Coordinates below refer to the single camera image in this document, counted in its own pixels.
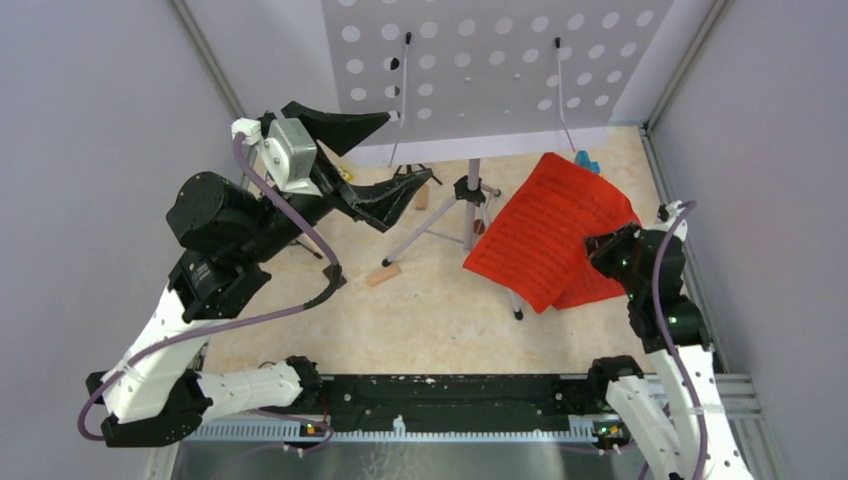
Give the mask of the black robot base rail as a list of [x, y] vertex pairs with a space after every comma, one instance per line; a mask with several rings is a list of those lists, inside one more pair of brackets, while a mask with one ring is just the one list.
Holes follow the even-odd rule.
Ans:
[[585, 375], [335, 375], [314, 400], [280, 413], [327, 419], [339, 433], [565, 432], [577, 419], [613, 419]]

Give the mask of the red sheet music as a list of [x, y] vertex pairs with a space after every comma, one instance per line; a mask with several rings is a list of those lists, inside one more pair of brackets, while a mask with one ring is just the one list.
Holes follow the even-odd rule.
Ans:
[[552, 306], [558, 310], [564, 310], [624, 294], [625, 291], [619, 283], [605, 277], [589, 263], [584, 263], [566, 282]]
[[548, 152], [486, 227], [464, 267], [542, 313], [554, 308], [569, 278], [589, 263], [586, 237], [638, 220], [616, 186]]

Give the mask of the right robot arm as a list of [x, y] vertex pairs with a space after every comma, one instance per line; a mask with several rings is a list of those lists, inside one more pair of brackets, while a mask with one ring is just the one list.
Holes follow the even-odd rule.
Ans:
[[614, 411], [657, 479], [750, 479], [717, 387], [710, 338], [697, 305], [682, 292], [686, 220], [629, 224], [585, 241], [591, 265], [621, 285], [630, 326], [666, 397], [659, 406], [630, 357], [593, 362], [589, 404]]

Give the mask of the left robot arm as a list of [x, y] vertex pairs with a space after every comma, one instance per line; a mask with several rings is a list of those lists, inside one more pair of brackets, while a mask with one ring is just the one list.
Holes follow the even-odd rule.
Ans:
[[322, 378], [304, 356], [230, 374], [199, 372], [191, 364], [212, 335], [267, 321], [266, 315], [243, 318], [242, 311], [270, 281], [263, 264], [299, 237], [321, 250], [328, 283], [279, 316], [313, 309], [342, 286], [342, 265], [316, 231], [329, 213], [380, 232], [398, 222], [431, 179], [430, 169], [354, 185], [331, 160], [389, 120], [387, 112], [333, 114], [291, 102], [280, 113], [233, 122], [232, 150], [255, 190], [210, 171], [182, 185], [166, 220], [183, 254], [121, 361], [88, 376], [88, 404], [104, 406], [107, 415], [98, 432], [81, 427], [83, 437], [111, 448], [156, 448], [236, 413], [291, 407], [303, 414], [317, 407]]

